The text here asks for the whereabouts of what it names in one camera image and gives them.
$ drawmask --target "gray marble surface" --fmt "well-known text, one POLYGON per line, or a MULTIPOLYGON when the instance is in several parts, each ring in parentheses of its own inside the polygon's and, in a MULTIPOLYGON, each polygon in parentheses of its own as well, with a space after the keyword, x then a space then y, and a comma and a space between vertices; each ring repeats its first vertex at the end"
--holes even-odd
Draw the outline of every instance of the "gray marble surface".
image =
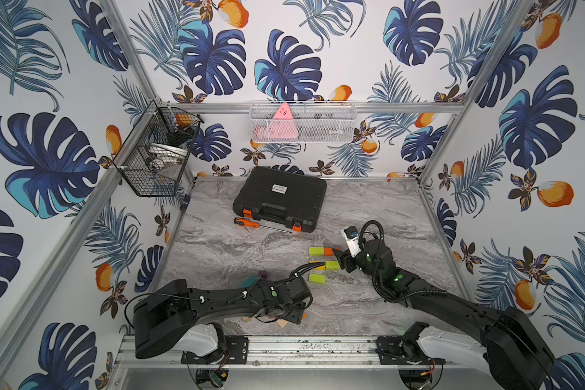
MULTIPOLYGON (((385 242, 399 267, 459 294, 413 180, 328 180, 317 228, 312 233, 293 235, 234 225, 232 203, 243 183, 195 184, 160 286, 175 279, 187 279, 188 286, 194 288, 239 288, 262 269, 268 272, 270 280, 282 279, 309 261, 310 246, 346 248, 340 231, 349 225, 361 228, 366 221, 375 219, 382 223, 385 242)), ((383 302, 370 279, 359 271, 313 272, 325 275, 327 283, 309 283, 314 303, 301 325, 289 323, 280 328, 256 319, 245 323, 241 318, 231 318, 225 323, 227 331, 252 335, 382 335, 404 332, 415 321, 454 331, 427 313, 383 302)))

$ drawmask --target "screwdriver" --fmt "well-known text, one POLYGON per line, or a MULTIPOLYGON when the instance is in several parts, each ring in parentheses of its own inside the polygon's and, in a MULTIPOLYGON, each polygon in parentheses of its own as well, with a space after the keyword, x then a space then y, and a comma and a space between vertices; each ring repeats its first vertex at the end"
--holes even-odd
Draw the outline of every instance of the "screwdriver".
POLYGON ((250 220, 246 220, 245 218, 234 218, 234 223, 237 225, 247 226, 249 228, 254 228, 254 229, 258 229, 259 227, 263 227, 263 228, 267 228, 267 229, 271 229, 271 230, 283 231, 284 233, 292 234, 292 231, 281 230, 281 229, 276 229, 276 228, 272 228, 269 226, 258 225, 257 222, 251 222, 250 220))

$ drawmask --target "tropical leaf wallpaper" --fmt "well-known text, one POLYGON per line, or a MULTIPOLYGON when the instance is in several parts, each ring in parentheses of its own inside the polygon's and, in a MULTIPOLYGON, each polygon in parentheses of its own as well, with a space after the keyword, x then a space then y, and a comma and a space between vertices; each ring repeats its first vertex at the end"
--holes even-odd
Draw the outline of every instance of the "tropical leaf wallpaper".
MULTIPOLYGON (((147 109, 113 27, 97 0, 0 0, 0 329, 147 109)), ((225 155, 215 145, 202 153, 225 155)), ((105 386, 121 310, 151 283, 187 190, 153 199, 118 186, 19 352, 12 388, 105 386)))
MULTIPOLYGON (((495 20, 504 4, 453 34, 483 37, 479 21, 495 20)), ((453 40, 440 52, 455 60, 456 78, 463 66, 472 77, 477 60, 453 40)), ((585 389, 584 0, 533 4, 428 173, 426 197, 471 299, 530 316, 558 358, 547 390, 585 389)))
MULTIPOLYGON (((460 102, 514 3, 117 1, 158 95, 188 104, 460 102)), ((509 50, 495 74, 513 79, 502 85, 492 81, 486 100, 506 94, 522 76, 515 72, 526 69, 535 54, 522 44, 509 50)), ((126 111, 134 101, 126 99, 126 111)), ((411 175, 414 163, 419 175, 450 118, 437 112, 358 115, 356 134, 345 144, 275 146, 253 142, 246 115, 204 114, 203 134, 188 166, 197 176, 241 176, 256 165, 290 164, 320 175, 310 168, 322 160, 334 162, 332 176, 395 177, 411 175), (277 150, 270 153, 271 147, 277 150)))

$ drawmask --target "black wire basket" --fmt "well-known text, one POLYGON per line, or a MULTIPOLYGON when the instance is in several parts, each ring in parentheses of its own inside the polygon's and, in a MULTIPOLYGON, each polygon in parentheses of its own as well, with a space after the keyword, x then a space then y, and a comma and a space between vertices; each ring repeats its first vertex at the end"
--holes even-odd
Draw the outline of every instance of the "black wire basket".
POLYGON ((203 120, 177 107, 152 107, 154 115, 119 171, 140 197, 174 197, 203 120))

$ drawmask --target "black tool case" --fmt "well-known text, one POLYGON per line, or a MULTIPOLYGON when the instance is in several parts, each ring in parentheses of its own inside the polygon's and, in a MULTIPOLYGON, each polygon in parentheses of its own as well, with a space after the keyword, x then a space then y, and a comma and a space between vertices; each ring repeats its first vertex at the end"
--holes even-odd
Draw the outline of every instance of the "black tool case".
POLYGON ((318 177, 255 167, 234 200, 232 210, 254 220, 281 223, 295 231, 316 228, 327 183, 318 177))

